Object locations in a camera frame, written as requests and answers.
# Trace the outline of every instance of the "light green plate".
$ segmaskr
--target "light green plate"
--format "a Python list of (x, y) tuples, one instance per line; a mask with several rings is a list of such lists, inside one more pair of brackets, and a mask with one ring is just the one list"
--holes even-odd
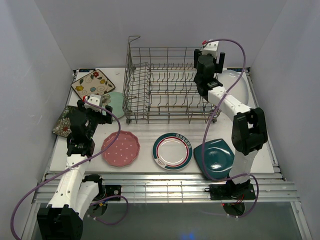
[(112, 113), (119, 119), (125, 115), (122, 110), (124, 96), (121, 92), (112, 91), (102, 95), (102, 106), (111, 106)]

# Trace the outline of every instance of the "floral square plate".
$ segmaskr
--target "floral square plate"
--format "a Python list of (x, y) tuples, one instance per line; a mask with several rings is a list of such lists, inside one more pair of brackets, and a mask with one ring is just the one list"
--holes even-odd
[(70, 129), (70, 118), (69, 114), (78, 109), (76, 106), (66, 106), (61, 113), (59, 119), (56, 121), (54, 128), (52, 129), (53, 134), (57, 134), (61, 137), (68, 137), (71, 133)]
[(109, 78), (99, 69), (90, 72), (88, 75), (80, 78), (71, 84), (72, 89), (80, 99), (86, 95), (97, 94), (102, 96), (109, 93), (116, 87)]

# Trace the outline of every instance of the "metal dish rack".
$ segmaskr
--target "metal dish rack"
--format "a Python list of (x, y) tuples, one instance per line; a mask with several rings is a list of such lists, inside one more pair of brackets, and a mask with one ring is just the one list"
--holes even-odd
[(139, 38), (128, 38), (122, 106), (126, 122), (206, 123), (216, 106), (198, 94), (194, 83), (194, 50), (198, 47), (132, 47)]

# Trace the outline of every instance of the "wall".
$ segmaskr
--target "wall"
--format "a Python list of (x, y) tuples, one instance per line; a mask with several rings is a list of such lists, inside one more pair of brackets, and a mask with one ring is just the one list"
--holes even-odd
[(252, 66), (280, 168), (295, 181), (313, 239), (320, 239), (320, 3), (289, 0)]
[[(122, 67), (127, 39), (139, 47), (192, 47), (212, 38), (243, 44), (251, 66), (286, 0), (35, 0), (72, 69)], [(240, 66), (232, 43), (225, 66)]]
[[(34, 0), (0, 1), (0, 239), (18, 200), (43, 176), (72, 71)], [(21, 236), (32, 196), (15, 219)]]

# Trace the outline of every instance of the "purple cable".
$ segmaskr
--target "purple cable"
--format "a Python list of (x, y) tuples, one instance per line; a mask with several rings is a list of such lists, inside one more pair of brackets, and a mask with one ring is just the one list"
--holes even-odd
[[(95, 155), (93, 155), (93, 156), (91, 156), (91, 157), (88, 157), (88, 158), (85, 159), (85, 160), (82, 160), (82, 161), (78, 162), (78, 163), (75, 164), (75, 165), (72, 165), (70, 168), (67, 168), (66, 170), (58, 173), (57, 175), (54, 175), (53, 177), (51, 177), (51, 178), (49, 178), (49, 179), (41, 182), (39, 185), (37, 185), (36, 187), (34, 187), (34, 188), (31, 189), (30, 191), (28, 191), (28, 192), (19, 200), (19, 202), (16, 204), (16, 206), (15, 206), (14, 209), (13, 209), (13, 212), (12, 212), (12, 215), (11, 215), (11, 219), (10, 219), (10, 229), (11, 229), (11, 233), (12, 233), (13, 237), (14, 237), (16, 240), (21, 240), (21, 238), (18, 237), (18, 235), (17, 235), (17, 233), (16, 233), (16, 231), (15, 231), (15, 225), (14, 225), (14, 223), (15, 223), (15, 215), (16, 215), (17, 210), (18, 210), (19, 206), (21, 205), (21, 203), (22, 203), (31, 193), (33, 193), (35, 190), (41, 188), (43, 185), (51, 182), (52, 180), (60, 177), (61, 175), (65, 174), (66, 172), (70, 171), (71, 168), (75, 168), (75, 167), (77, 167), (77, 166), (79, 166), (79, 165), (81, 165), (81, 164), (83, 164), (83, 163), (85, 163), (85, 162), (87, 162), (87, 161), (90, 161), (91, 159), (94, 159), (95, 157), (99, 156), (100, 154), (102, 154), (104, 151), (106, 151), (106, 150), (117, 140), (117, 138), (118, 138), (118, 136), (119, 136), (119, 134), (120, 134), (121, 125), (120, 125), (119, 119), (118, 119), (112, 112), (108, 111), (107, 109), (105, 109), (105, 108), (103, 108), (103, 107), (93, 105), (93, 104), (87, 102), (87, 100), (84, 100), (84, 102), (85, 102), (86, 104), (89, 104), (89, 105), (91, 105), (91, 106), (93, 106), (93, 107), (99, 108), (99, 109), (107, 112), (108, 114), (110, 114), (110, 115), (116, 120), (116, 122), (118, 123), (118, 126), (119, 126), (118, 132), (117, 132), (115, 138), (110, 142), (110, 144), (109, 144), (108, 146), (106, 146), (104, 149), (102, 149), (100, 152), (98, 152), (97, 154), (95, 154)], [(124, 217), (127, 215), (127, 212), (128, 212), (128, 207), (127, 207), (127, 210), (126, 210), (126, 212), (125, 212)]]
[[(237, 41), (234, 41), (234, 40), (231, 40), (231, 39), (226, 39), (226, 38), (221, 38), (221, 39), (215, 39), (215, 40), (209, 40), (209, 41), (206, 41), (205, 44), (209, 44), (209, 43), (212, 43), (212, 42), (216, 42), (216, 41), (226, 41), (226, 42), (231, 42), (231, 43), (234, 43), (236, 45), (238, 45), (242, 51), (242, 54), (243, 54), (243, 66), (242, 66), (242, 70), (241, 70), (241, 73), (239, 75), (239, 77), (237, 78), (237, 80), (226, 90), (226, 93), (222, 96), (221, 100), (219, 101), (219, 103), (217, 104), (217, 106), (215, 107), (214, 111), (211, 113), (210, 115), (210, 118), (209, 118), (209, 121), (208, 121), (208, 124), (206, 125), (206, 128), (205, 128), (205, 132), (204, 132), (204, 135), (203, 135), (203, 140), (202, 140), (202, 145), (201, 145), (201, 158), (202, 158), (202, 167), (204, 169), (204, 173), (205, 175), (213, 180), (213, 181), (228, 181), (228, 180), (232, 180), (232, 179), (236, 179), (236, 178), (239, 178), (239, 177), (243, 177), (243, 176), (251, 176), (254, 181), (255, 181), (255, 184), (256, 184), (256, 198), (253, 202), (253, 205), (252, 207), (246, 212), (244, 213), (243, 215), (241, 216), (238, 216), (238, 218), (243, 218), (245, 216), (247, 216), (249, 213), (252, 212), (252, 210), (255, 208), (256, 204), (257, 204), (257, 201), (258, 201), (258, 196), (259, 196), (259, 186), (258, 186), (258, 181), (256, 179), (255, 176), (253, 176), (252, 174), (247, 174), (247, 173), (242, 173), (242, 174), (238, 174), (236, 176), (233, 176), (233, 177), (228, 177), (228, 178), (224, 178), (224, 179), (215, 179), (213, 177), (211, 177), (207, 171), (207, 169), (205, 168), (205, 143), (206, 143), (206, 138), (207, 138), (207, 134), (208, 134), (208, 131), (209, 131), (209, 127), (210, 127), (210, 124), (214, 118), (214, 115), (216, 114), (216, 112), (218, 111), (219, 107), (221, 106), (222, 102), (224, 101), (224, 99), (226, 98), (227, 96), (227, 93), (230, 92), (230, 90), (239, 82), (239, 80), (241, 79), (242, 75), (244, 74), (245, 72), (245, 68), (246, 68), (246, 53), (245, 53), (245, 50), (244, 48), (240, 45), (240, 43), (238, 43)], [(206, 214), (211, 214), (211, 215), (219, 215), (221, 216), (222, 214), (217, 214), (217, 213), (209, 213), (209, 212), (205, 212)]]
[(115, 221), (115, 222), (106, 222), (100, 218), (97, 218), (97, 217), (94, 217), (94, 216), (91, 216), (89, 215), (91, 218), (93, 218), (94, 220), (97, 220), (99, 221), (100, 223), (103, 223), (105, 225), (109, 225), (109, 226), (112, 226), (112, 225), (116, 225), (118, 223), (120, 223), (123, 219), (125, 219), (125, 217), (127, 216), (128, 214), (128, 211), (129, 211), (129, 202), (128, 202), (128, 199), (126, 199), (124, 196), (121, 196), (121, 195), (116, 195), (116, 196), (108, 196), (106, 198), (103, 198), (103, 199), (100, 199), (99, 201), (96, 201), (94, 203), (91, 203), (90, 206), (93, 206), (93, 205), (96, 205), (96, 204), (99, 204), (101, 202), (104, 202), (104, 201), (108, 201), (110, 199), (114, 199), (114, 198), (122, 198), (125, 200), (126, 202), (126, 209), (125, 209), (125, 213), (124, 215), (118, 220), (118, 221)]

